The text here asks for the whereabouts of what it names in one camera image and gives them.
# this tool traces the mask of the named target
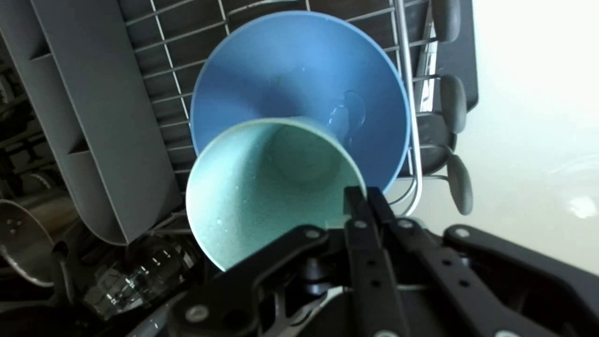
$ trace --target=dishwasher rack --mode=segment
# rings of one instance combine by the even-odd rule
[[[191,92],[213,51],[243,23],[305,10],[341,17],[369,34],[406,85],[414,184],[423,191],[408,25],[427,0],[4,0],[0,32],[22,79],[66,188],[86,227],[125,246],[183,223],[195,150]]]

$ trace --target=metal pot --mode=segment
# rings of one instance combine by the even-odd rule
[[[64,189],[41,191],[19,201],[0,201],[0,251],[30,283],[52,287],[54,240],[79,216]]]

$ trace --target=white wall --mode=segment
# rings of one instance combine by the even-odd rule
[[[481,101],[459,154],[475,204],[425,186],[434,233],[468,223],[599,274],[597,2],[474,0]]]

